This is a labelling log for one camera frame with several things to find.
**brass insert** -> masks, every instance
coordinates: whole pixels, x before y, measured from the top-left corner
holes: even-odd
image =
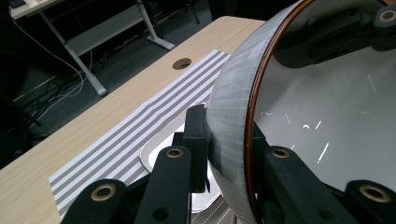
[[[183,155],[183,150],[178,148],[171,148],[166,152],[166,156],[169,158],[179,158]]]
[[[93,190],[91,198],[96,202],[102,202],[113,197],[115,193],[116,186],[113,184],[103,184]]]
[[[366,198],[369,198],[375,202],[378,203],[388,203],[390,202],[390,197],[389,195],[382,190],[381,188],[378,188],[373,185],[363,185],[359,188],[359,191],[361,192],[362,195],[364,195]]]
[[[272,151],[272,154],[278,158],[285,159],[290,156],[290,153],[284,149],[275,149]]]
[[[391,22],[396,19],[396,11],[395,10],[386,10],[381,15],[379,15],[379,20],[383,22]]]
[[[186,67],[188,67],[191,64],[191,59],[189,58],[182,58],[177,60],[174,64],[173,64],[173,68],[176,70],[181,70],[184,69]]]

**white and gray stripes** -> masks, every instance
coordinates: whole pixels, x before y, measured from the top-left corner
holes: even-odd
[[[113,178],[130,185],[146,175],[138,149],[190,105],[208,100],[228,58],[229,54],[213,50],[52,175],[49,182],[61,217],[96,180]]]

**wooden table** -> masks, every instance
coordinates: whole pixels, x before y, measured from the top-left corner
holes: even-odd
[[[49,177],[213,49],[233,53],[263,21],[219,18],[0,171],[0,223],[58,223]]]

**copper ring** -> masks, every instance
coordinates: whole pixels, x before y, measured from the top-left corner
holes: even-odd
[[[166,151],[166,156],[169,158],[179,158],[183,155],[183,150],[178,148],[171,148]]]
[[[391,13],[392,16],[390,18],[385,18],[385,15]],[[396,19],[396,11],[395,10],[386,10],[381,15],[379,15],[379,20],[383,22],[391,22]]]
[[[109,189],[109,193],[106,195],[98,194],[99,190],[101,189]],[[115,193],[116,193],[116,186],[114,184],[103,184],[93,190],[93,192],[91,193],[91,198],[96,202],[102,202],[113,197]]]
[[[281,159],[285,159],[290,156],[290,153],[288,151],[286,151],[284,149],[280,149],[280,148],[274,149],[272,151],[272,154],[278,158],[281,158]]]
[[[381,188],[378,188],[376,186],[363,185],[363,186],[361,186],[359,188],[359,191],[366,198],[369,198],[369,199],[371,199],[371,200],[373,200],[375,202],[378,202],[378,203],[388,203],[388,202],[390,202],[389,195],[384,190],[382,190]]]

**black mount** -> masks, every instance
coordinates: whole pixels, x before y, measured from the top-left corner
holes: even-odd
[[[185,127],[160,152],[150,175],[128,187],[111,179],[90,184],[62,223],[190,223],[191,193],[205,190],[206,182],[210,131],[203,105],[188,110]],[[392,190],[358,180],[342,192],[321,183],[294,151],[269,147],[257,125],[252,139],[256,201],[265,224],[396,223]]]
[[[353,8],[287,34],[275,56],[287,67],[303,67],[368,46],[396,48],[396,4],[373,17]],[[191,193],[210,188],[210,138],[204,106],[191,107],[184,133],[160,152],[150,175],[128,187],[111,179],[90,184],[62,223],[190,223]],[[265,224],[396,223],[392,190],[368,180],[349,182],[345,192],[327,186],[292,150],[270,147],[257,125],[252,144],[256,204]]]
[[[396,48],[396,4],[381,7],[374,15],[351,8],[315,21],[282,36],[274,55],[286,67],[301,68],[367,47]]]

